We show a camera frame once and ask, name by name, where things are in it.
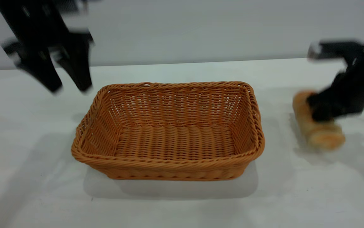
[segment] woven basket bottom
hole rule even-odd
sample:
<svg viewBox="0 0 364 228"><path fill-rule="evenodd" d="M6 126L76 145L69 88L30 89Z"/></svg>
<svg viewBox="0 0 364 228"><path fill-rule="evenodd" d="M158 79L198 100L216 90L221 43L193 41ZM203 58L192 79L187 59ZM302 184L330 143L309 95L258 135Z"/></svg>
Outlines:
<svg viewBox="0 0 364 228"><path fill-rule="evenodd" d="M124 128L116 157L201 160L236 154L228 126L134 126Z"/></svg>
<svg viewBox="0 0 364 228"><path fill-rule="evenodd" d="M163 181L219 181L231 180L241 176L249 163L223 169L206 171L162 171L147 169L95 169L116 180L163 180Z"/></svg>

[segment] tabletop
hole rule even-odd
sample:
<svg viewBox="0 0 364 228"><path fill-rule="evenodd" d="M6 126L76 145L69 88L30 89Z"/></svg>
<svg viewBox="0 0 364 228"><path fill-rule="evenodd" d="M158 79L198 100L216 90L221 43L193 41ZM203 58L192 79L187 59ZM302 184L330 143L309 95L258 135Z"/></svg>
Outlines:
<svg viewBox="0 0 364 228"><path fill-rule="evenodd" d="M79 92L57 69L52 95L19 70L0 71L0 228L364 227L364 113L339 120L335 152L299 134L293 95L329 85L341 61L255 60L91 68ZM112 180L71 155L75 128L97 91L137 82L243 81L253 88L266 138L244 174L217 182Z"/></svg>

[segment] white wall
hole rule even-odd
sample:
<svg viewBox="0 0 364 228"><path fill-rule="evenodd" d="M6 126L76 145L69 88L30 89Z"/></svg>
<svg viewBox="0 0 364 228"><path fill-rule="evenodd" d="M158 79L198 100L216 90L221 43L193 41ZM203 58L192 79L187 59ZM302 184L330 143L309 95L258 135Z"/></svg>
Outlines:
<svg viewBox="0 0 364 228"><path fill-rule="evenodd" d="M91 31L94 66L292 58L321 38L364 39L364 0L102 0L65 20ZM0 42L12 35L0 15Z"/></svg>

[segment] orange wicker basket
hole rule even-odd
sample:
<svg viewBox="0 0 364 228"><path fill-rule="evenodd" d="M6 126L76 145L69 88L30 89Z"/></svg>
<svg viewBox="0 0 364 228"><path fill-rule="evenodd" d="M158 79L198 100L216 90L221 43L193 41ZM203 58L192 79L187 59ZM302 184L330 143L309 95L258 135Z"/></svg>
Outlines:
<svg viewBox="0 0 364 228"><path fill-rule="evenodd" d="M265 147L244 82L114 84L79 124L72 155L112 179L239 177Z"/></svg>

